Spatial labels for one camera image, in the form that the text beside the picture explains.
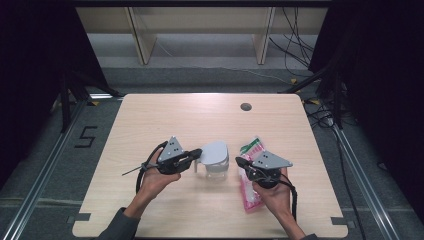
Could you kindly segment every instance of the black wall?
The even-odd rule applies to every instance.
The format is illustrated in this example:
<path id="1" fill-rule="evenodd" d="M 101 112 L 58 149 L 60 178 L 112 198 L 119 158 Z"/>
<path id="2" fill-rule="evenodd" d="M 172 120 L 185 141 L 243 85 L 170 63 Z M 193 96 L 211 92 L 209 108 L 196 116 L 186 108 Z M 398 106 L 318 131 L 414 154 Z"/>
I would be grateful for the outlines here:
<path id="1" fill-rule="evenodd" d="M 367 1 L 361 41 L 341 71 L 353 113 L 424 223 L 424 8 L 418 2 Z M 335 51 L 352 18 L 345 13 L 330 9 L 312 70 Z"/>
<path id="2" fill-rule="evenodd" d="M 0 187 L 31 149 L 70 71 L 107 86 L 76 10 L 0 2 Z"/>

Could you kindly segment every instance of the wrist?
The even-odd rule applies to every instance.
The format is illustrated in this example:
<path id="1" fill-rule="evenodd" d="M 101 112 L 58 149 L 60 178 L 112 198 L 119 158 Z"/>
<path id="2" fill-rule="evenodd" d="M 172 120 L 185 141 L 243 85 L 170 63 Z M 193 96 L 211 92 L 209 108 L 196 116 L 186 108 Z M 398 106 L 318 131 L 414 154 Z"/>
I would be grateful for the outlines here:
<path id="1" fill-rule="evenodd" d="M 303 237 L 305 237 L 305 233 L 299 227 L 299 225 L 297 224 L 296 220 L 294 219 L 293 215 L 290 212 L 283 212 L 283 213 L 276 214 L 276 217 L 290 239 L 292 240 L 302 239 Z"/>
<path id="2" fill-rule="evenodd" d="M 140 218 L 150 201 L 147 198 L 136 195 L 127 209 L 125 209 L 124 215 L 131 218 Z"/>

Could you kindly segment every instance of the black strap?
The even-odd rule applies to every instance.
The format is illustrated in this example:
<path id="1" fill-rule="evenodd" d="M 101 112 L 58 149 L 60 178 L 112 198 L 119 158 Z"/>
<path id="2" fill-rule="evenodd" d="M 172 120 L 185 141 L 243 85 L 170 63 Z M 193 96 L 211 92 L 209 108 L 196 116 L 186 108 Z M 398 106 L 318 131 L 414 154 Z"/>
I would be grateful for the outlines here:
<path id="1" fill-rule="evenodd" d="M 296 216 L 297 215 L 297 191 L 296 191 L 296 187 L 293 186 L 293 184 L 290 182 L 289 178 L 286 175 L 281 174 L 281 176 L 283 176 L 287 180 L 287 182 L 283 182 L 283 181 L 280 180 L 280 183 L 289 187 L 290 191 L 293 195 L 292 215 L 293 215 L 294 220 L 296 221 L 296 219 L 297 219 L 297 216 Z"/>
<path id="2" fill-rule="evenodd" d="M 140 190 L 140 185 L 141 185 L 141 179 L 143 179 L 143 175 L 144 173 L 148 170 L 147 166 L 149 165 L 150 160 L 152 159 L 153 155 L 156 153 L 156 151 L 159 148 L 164 148 L 166 146 L 166 144 L 168 144 L 168 141 L 165 141 L 161 144 L 159 144 L 154 150 L 153 152 L 150 154 L 149 158 L 147 158 L 147 160 L 141 164 L 141 168 L 140 168 L 140 172 L 138 173 L 137 176 L 137 183 L 135 185 L 135 192 L 138 193 L 138 191 Z"/>

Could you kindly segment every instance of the floor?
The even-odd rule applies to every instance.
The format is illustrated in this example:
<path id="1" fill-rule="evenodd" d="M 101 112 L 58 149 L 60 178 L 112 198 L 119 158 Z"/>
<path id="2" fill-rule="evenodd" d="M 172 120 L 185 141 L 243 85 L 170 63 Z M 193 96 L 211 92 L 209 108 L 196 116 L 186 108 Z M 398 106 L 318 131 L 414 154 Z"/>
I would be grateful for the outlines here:
<path id="1" fill-rule="evenodd" d="M 131 35 L 92 34 L 89 38 L 109 84 L 121 92 L 275 92 L 287 87 L 286 82 L 301 81 L 304 76 L 311 74 L 305 66 L 293 57 L 286 56 L 274 44 L 269 45 L 265 64 L 258 65 L 248 35 L 160 35 L 149 64 L 144 66 L 139 64 Z M 283 36 L 272 38 L 279 46 L 287 46 L 288 41 Z M 302 39 L 313 46 L 316 36 L 302 36 Z M 290 52 L 301 56 L 299 49 L 294 44 L 289 48 Z M 158 82 L 149 83 L 146 76 L 155 77 Z M 222 85 L 231 84 L 225 85 L 227 88 L 212 86 L 209 83 L 216 80 L 216 76 L 220 77 Z M 210 82 L 207 85 L 199 85 L 195 90 L 187 88 L 187 84 L 198 80 L 196 77 Z M 314 83 L 298 94 L 305 100 L 313 98 L 318 84 L 319 82 Z M 85 106 L 79 115 L 59 154 L 58 162 L 55 163 L 46 185 L 41 189 L 28 222 L 23 223 L 25 227 L 20 233 L 20 239 L 75 239 L 72 235 L 74 217 L 84 199 L 98 156 L 120 106 L 120 101 L 99 102 L 96 106 Z M 313 114 L 322 110 L 321 105 L 308 102 L 305 104 L 305 110 L 312 113 L 311 116 L 322 120 L 321 115 Z M 351 165 L 347 160 L 341 161 L 334 133 L 328 128 L 316 126 L 316 121 L 316 118 L 310 119 L 349 226 L 346 239 L 390 239 L 377 224 L 378 216 L 373 213 L 372 206 L 367 202 L 367 196 L 364 196 L 362 188 L 358 185 Z M 423 224 L 397 188 L 390 173 L 378 164 L 378 154 L 369 144 L 360 125 L 352 115 L 346 115 L 343 121 L 345 127 L 342 132 L 346 135 L 375 195 L 394 224 L 397 238 L 393 239 L 424 239 Z M 20 163 L 0 193 L 2 235 L 31 191 L 46 159 L 50 158 L 60 129 L 60 108 L 53 108 L 51 118 L 31 155 Z M 93 146 L 89 149 L 75 148 L 81 144 L 80 134 L 84 130 L 96 136 Z M 344 176 L 347 184 L 341 181 Z"/>

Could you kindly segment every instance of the pink package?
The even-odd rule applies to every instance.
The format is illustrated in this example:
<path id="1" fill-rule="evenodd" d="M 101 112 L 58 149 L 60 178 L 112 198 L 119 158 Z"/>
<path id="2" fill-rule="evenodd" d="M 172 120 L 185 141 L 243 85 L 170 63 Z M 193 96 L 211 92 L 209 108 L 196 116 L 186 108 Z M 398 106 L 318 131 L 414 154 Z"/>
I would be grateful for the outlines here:
<path id="1" fill-rule="evenodd" d="M 241 147 L 240 157 L 248 161 L 253 161 L 253 159 L 255 159 L 255 157 L 264 150 L 265 148 L 262 142 L 258 137 L 256 137 L 250 144 Z M 259 194 L 253 190 L 252 181 L 247 178 L 245 170 L 239 168 L 239 174 L 244 210 L 246 212 L 251 212 L 257 207 L 262 206 L 263 202 Z"/>

